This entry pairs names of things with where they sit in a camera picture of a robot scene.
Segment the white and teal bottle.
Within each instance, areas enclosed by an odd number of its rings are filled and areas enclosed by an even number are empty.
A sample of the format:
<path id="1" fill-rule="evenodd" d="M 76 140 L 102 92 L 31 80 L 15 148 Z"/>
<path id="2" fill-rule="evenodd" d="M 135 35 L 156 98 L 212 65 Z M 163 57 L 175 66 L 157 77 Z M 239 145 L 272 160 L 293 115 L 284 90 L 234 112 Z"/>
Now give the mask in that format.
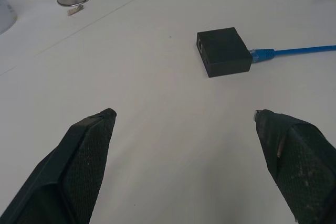
<path id="1" fill-rule="evenodd" d="M 17 14 L 8 0 L 0 0 L 0 35 L 9 30 L 17 21 Z"/>

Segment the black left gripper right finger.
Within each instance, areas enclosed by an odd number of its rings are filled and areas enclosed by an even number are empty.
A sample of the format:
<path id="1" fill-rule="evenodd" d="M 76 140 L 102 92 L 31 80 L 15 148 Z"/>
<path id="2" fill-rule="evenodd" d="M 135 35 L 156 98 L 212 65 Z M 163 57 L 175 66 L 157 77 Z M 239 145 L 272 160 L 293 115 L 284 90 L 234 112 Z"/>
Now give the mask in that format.
<path id="1" fill-rule="evenodd" d="M 298 224 L 336 224 L 336 148 L 313 124 L 257 110 L 267 168 Z"/>

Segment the small black box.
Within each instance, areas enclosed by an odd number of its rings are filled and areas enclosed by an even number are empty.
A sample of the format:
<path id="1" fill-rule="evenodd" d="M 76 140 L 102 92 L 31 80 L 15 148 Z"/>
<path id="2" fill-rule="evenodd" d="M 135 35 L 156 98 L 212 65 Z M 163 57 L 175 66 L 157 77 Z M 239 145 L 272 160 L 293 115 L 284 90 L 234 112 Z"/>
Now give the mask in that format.
<path id="1" fill-rule="evenodd" d="M 198 32 L 196 46 L 210 78 L 250 70 L 253 58 L 234 27 Z"/>

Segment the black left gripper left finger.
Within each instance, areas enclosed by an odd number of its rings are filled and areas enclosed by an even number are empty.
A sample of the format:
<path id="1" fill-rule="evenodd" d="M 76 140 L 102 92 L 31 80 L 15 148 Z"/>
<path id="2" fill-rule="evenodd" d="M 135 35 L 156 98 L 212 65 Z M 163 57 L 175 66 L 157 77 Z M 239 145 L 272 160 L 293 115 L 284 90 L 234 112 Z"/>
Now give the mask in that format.
<path id="1" fill-rule="evenodd" d="M 72 125 L 0 216 L 0 224 L 89 224 L 117 114 L 107 108 Z"/>

